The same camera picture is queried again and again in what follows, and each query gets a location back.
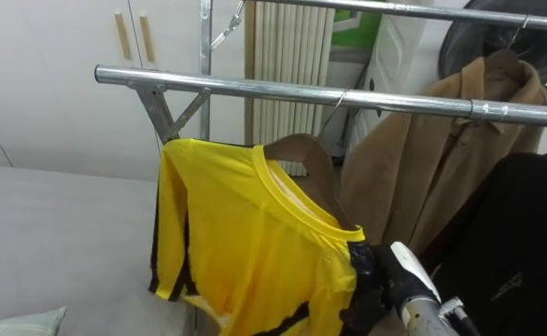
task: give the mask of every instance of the black jacket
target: black jacket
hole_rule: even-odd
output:
[[[484,336],[547,335],[547,155],[500,161],[420,259]]]

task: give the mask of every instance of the robotic arm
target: robotic arm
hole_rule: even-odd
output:
[[[367,302],[358,308],[372,310],[370,326],[381,319],[380,312],[394,309],[410,336],[481,335],[458,298],[442,304],[437,288],[406,245],[396,242],[373,246],[372,252],[380,288],[365,297]]]

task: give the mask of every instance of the brown coat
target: brown coat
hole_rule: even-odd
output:
[[[536,70],[517,59],[479,58],[422,95],[547,105]],[[418,253],[494,164],[535,151],[542,128],[394,113],[349,154],[340,201],[370,244],[401,241]]]

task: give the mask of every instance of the gray mattress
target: gray mattress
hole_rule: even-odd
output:
[[[0,318],[67,306],[60,335],[180,335],[147,291],[156,185],[0,167]]]

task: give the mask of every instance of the yellow shirt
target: yellow shirt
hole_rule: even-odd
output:
[[[347,334],[339,313],[371,282],[372,262],[355,262],[369,256],[364,240],[339,229],[263,146],[163,148],[150,290],[182,294],[221,334]]]

